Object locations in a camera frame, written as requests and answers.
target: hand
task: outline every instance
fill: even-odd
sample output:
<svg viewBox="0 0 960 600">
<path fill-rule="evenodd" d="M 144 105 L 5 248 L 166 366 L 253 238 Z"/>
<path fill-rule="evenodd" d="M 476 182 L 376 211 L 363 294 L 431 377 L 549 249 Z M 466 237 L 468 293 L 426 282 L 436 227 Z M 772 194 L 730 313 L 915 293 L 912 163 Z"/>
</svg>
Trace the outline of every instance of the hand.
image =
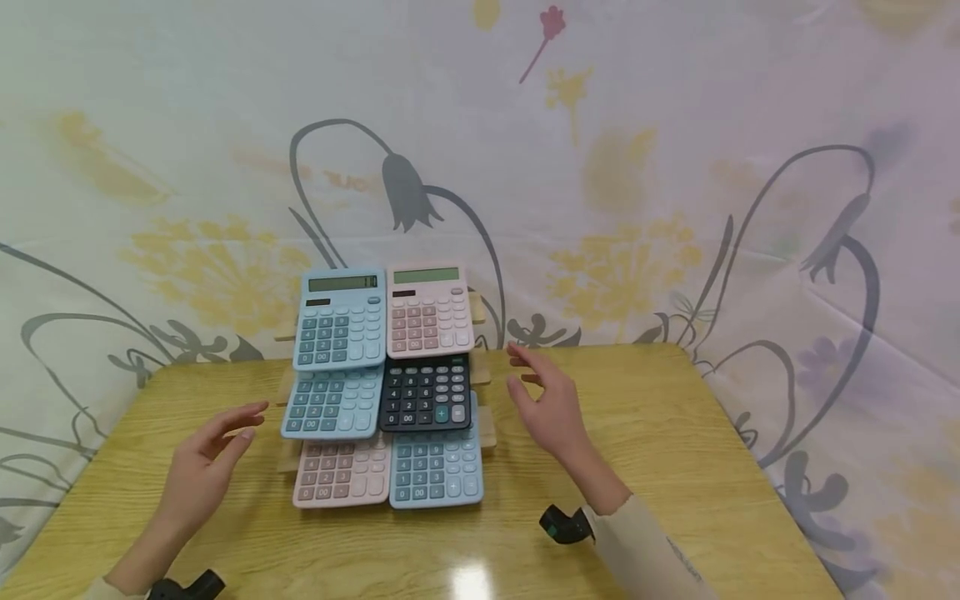
<svg viewBox="0 0 960 600">
<path fill-rule="evenodd" d="M 507 346 L 510 364 L 529 367 L 520 379 L 543 388 L 534 401 L 514 375 L 507 378 L 507 391 L 530 437 L 561 463 L 592 449 L 592 443 L 580 414 L 577 385 L 543 354 L 511 342 Z"/>
<path fill-rule="evenodd" d="M 192 538 L 220 507 L 237 461 L 250 447 L 269 402 L 231 408 L 204 423 L 174 450 L 154 521 Z M 246 427 L 237 435 L 227 435 Z"/>
</svg>

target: calculator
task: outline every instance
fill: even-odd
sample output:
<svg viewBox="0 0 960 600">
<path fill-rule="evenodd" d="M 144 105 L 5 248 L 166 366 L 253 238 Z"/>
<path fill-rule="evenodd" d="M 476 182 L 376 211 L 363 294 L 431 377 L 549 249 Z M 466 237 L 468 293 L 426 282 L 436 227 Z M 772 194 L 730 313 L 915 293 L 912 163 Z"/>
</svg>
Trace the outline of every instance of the calculator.
<svg viewBox="0 0 960 600">
<path fill-rule="evenodd" d="M 466 269 L 391 269 L 388 278 L 391 358 L 459 354 L 473 348 Z"/>
<path fill-rule="evenodd" d="M 384 365 L 380 429 L 421 432 L 470 425 L 469 354 L 394 360 Z"/>
<path fill-rule="evenodd" d="M 294 440 L 362 440 L 376 432 L 383 365 L 298 372 L 280 435 Z"/>
<path fill-rule="evenodd" d="M 477 396 L 470 392 L 471 413 Z M 395 509 L 432 509 L 476 504 L 483 499 L 480 426 L 463 431 L 394 435 L 390 505 Z"/>
<path fill-rule="evenodd" d="M 385 294 L 379 269 L 304 274 L 294 369 L 337 371 L 382 363 L 387 331 Z"/>
<path fill-rule="evenodd" d="M 390 491 L 390 434 L 362 442 L 304 442 L 294 484 L 294 506 L 302 509 L 379 504 Z"/>
</svg>

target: black wrist strap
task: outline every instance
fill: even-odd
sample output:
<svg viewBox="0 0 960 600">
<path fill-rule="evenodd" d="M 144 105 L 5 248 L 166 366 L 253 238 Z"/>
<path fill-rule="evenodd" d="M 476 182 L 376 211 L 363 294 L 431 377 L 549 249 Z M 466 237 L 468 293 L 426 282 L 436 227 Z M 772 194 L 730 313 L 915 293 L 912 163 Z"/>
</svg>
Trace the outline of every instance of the black wrist strap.
<svg viewBox="0 0 960 600">
<path fill-rule="evenodd" d="M 224 580 L 207 569 L 187 589 L 172 579 L 161 579 L 150 588 L 147 600 L 213 600 L 226 586 Z"/>
<path fill-rule="evenodd" d="M 556 504 L 551 504 L 540 517 L 540 527 L 556 543 L 576 543 L 587 537 L 593 538 L 593 528 L 583 509 L 577 509 L 573 516 L 567 516 Z"/>
</svg>

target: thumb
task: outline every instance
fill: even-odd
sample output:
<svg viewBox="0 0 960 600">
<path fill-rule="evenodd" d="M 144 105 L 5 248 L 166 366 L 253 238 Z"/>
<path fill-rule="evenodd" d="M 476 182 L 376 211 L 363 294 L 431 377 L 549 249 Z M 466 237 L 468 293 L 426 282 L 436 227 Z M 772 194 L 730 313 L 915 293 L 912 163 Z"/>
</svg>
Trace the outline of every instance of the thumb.
<svg viewBox="0 0 960 600">
<path fill-rule="evenodd" d="M 530 394 L 527 393 L 527 389 L 523 386 L 523 383 L 516 378 L 516 375 L 507 377 L 507 392 L 510 394 L 510 399 L 514 401 L 516 409 L 521 415 L 535 404 Z"/>
<path fill-rule="evenodd" d="M 253 436 L 255 434 L 256 429 L 247 427 L 233 436 L 233 439 L 230 440 L 227 447 L 225 447 L 220 453 L 220 456 L 217 457 L 216 462 L 213 464 L 214 468 L 220 469 L 224 472 L 224 475 L 230 476 L 230 474 L 233 473 L 233 468 L 236 467 L 240 461 L 240 457 L 243 456 L 244 452 L 247 451 L 247 448 L 249 448 L 253 442 Z"/>
</svg>

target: wooden stand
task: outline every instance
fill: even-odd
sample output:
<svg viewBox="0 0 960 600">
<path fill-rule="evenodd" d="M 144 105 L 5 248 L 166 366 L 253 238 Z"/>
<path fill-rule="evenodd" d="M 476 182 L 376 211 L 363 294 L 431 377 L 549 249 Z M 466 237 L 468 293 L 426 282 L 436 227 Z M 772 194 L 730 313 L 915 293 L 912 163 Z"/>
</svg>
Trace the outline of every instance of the wooden stand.
<svg viewBox="0 0 960 600">
<path fill-rule="evenodd" d="M 487 321 L 487 310 L 483 305 L 480 295 L 476 292 L 470 292 L 470 316 L 473 318 L 473 324 L 483 324 Z M 278 331 L 274 340 L 278 342 L 293 342 L 297 339 L 297 320 L 298 312 L 291 311 L 284 316 L 283 322 L 290 324 L 289 329 Z M 287 367 L 280 378 L 280 385 L 276 388 L 274 404 L 276 406 L 286 406 L 290 398 L 290 390 L 293 388 L 294 381 L 297 379 L 297 372 L 293 366 Z M 487 363 L 487 353 L 482 348 L 474 348 L 470 351 L 470 386 L 488 385 L 491 380 L 490 366 Z M 484 456 L 493 455 L 496 450 L 496 429 L 493 427 L 493 414 L 489 406 L 481 405 L 477 411 L 477 422 L 480 424 L 480 449 Z M 280 445 L 280 454 L 277 457 L 276 472 L 295 473 L 300 468 L 300 449 L 302 442 L 298 440 L 282 440 Z"/>
</svg>

